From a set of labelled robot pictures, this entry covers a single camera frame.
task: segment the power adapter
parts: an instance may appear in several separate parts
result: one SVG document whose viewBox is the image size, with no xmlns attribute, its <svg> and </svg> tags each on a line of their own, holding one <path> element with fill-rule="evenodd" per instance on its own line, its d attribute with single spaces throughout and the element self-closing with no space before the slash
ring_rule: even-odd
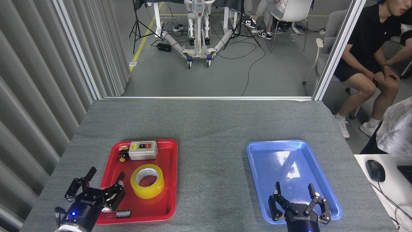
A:
<svg viewBox="0 0 412 232">
<path fill-rule="evenodd" d="M 157 49 L 164 52 L 171 52 L 172 46 L 170 46 L 170 44 L 158 43 Z"/>
</svg>

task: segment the blue tray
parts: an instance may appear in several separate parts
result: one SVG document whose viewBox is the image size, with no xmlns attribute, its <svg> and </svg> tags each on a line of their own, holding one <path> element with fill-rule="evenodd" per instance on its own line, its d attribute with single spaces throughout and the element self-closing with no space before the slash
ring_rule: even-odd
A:
<svg viewBox="0 0 412 232">
<path fill-rule="evenodd" d="M 325 174 L 313 154 L 309 144 L 302 140 L 282 140 L 251 142 L 246 147 L 250 168 L 260 209 L 265 220 L 271 224 L 285 224 L 284 219 L 272 220 L 268 198 L 280 182 L 282 196 L 289 202 L 309 204 L 311 198 L 308 185 L 313 184 L 315 191 L 329 201 L 332 220 L 342 217 L 342 208 Z M 317 215 L 321 214 L 319 205 L 315 206 Z"/>
</svg>

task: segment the gray tablecloth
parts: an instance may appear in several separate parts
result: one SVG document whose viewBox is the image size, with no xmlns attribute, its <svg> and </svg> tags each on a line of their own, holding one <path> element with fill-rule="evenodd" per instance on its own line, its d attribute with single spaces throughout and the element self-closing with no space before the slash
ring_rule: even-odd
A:
<svg viewBox="0 0 412 232">
<path fill-rule="evenodd" d="M 164 0 L 136 0 L 136 7 L 139 9 L 143 4 L 147 2 L 166 2 Z M 168 0 L 167 2 L 174 2 L 174 3 L 181 3 L 184 4 L 184 0 Z M 242 5 L 243 1 L 242 0 L 216 0 L 213 3 L 214 7 L 229 7 L 232 8 L 238 12 L 242 11 Z"/>
<path fill-rule="evenodd" d="M 343 209 L 322 232 L 396 231 L 339 126 L 322 102 L 121 99 L 92 104 L 21 232 L 52 232 L 54 208 L 90 167 L 99 187 L 111 147 L 120 141 L 178 143 L 176 212 L 161 222 L 96 225 L 93 232 L 283 231 L 267 223 L 246 153 L 253 141 L 304 140 L 312 147 Z"/>
</svg>

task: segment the red tray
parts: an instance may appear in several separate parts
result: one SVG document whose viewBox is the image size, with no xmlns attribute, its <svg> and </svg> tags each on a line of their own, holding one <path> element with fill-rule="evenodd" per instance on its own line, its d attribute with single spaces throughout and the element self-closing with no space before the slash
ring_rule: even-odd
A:
<svg viewBox="0 0 412 232">
<path fill-rule="evenodd" d="M 127 160 L 119 162 L 119 147 L 130 145 L 129 142 L 119 142 L 113 146 L 107 161 L 106 170 L 103 175 L 101 189 L 110 187 L 119 177 L 120 172 L 124 172 L 123 179 L 126 195 L 120 203 L 119 209 L 131 209 L 129 218 L 116 218 L 116 212 L 101 213 L 97 219 L 97 224 L 134 223 L 167 220 L 173 216 L 176 210 L 176 178 L 178 145 L 174 140 L 156 140 L 157 157 L 151 160 Z M 160 167 L 164 176 L 164 188 L 159 195 L 151 199 L 142 199 L 133 191 L 130 185 L 130 177 L 136 168 L 143 164 L 155 164 Z"/>
</svg>

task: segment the packing tape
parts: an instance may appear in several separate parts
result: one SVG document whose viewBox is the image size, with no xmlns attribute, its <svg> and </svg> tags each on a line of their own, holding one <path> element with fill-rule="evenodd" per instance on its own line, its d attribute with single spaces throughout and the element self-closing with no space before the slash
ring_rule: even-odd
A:
<svg viewBox="0 0 412 232">
<path fill-rule="evenodd" d="M 148 187 L 142 187 L 139 182 L 146 176 L 157 177 L 156 181 Z M 130 177 L 130 184 L 133 187 L 136 196 L 143 199 L 153 198 L 163 190 L 164 178 L 162 170 L 154 164 L 145 164 L 138 167 Z"/>
</svg>

